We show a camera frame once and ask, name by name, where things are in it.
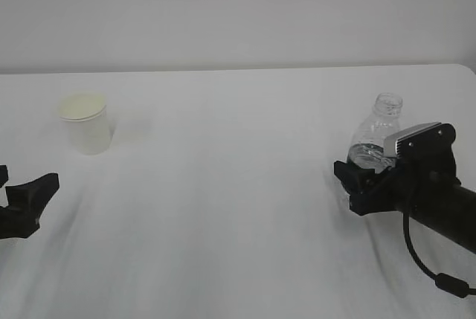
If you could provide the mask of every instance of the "white table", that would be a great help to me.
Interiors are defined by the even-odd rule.
[[[111,148],[68,144],[58,100],[101,91]],[[476,77],[459,65],[0,76],[10,183],[59,173],[30,239],[0,242],[1,319],[474,318],[405,249],[400,213],[339,202],[334,160],[381,91],[452,123],[476,187]],[[434,271],[476,257],[412,223]]]

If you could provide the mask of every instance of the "white paper cup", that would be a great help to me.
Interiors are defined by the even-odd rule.
[[[104,152],[111,144],[111,130],[102,94],[73,94],[61,101],[58,114],[64,120],[73,146],[82,154]]]

